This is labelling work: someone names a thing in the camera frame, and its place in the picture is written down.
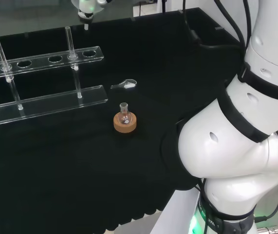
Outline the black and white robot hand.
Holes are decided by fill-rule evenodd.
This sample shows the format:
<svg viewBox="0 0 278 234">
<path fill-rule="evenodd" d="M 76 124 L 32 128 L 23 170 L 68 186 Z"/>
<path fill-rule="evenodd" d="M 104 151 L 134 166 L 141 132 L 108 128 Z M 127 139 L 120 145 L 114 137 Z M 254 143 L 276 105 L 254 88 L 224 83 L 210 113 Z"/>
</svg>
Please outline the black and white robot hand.
<svg viewBox="0 0 278 234">
<path fill-rule="evenodd" d="M 78 17 L 84 24 L 92 23 L 95 14 L 102 11 L 108 2 L 106 0 L 79 0 Z"/>
</svg>

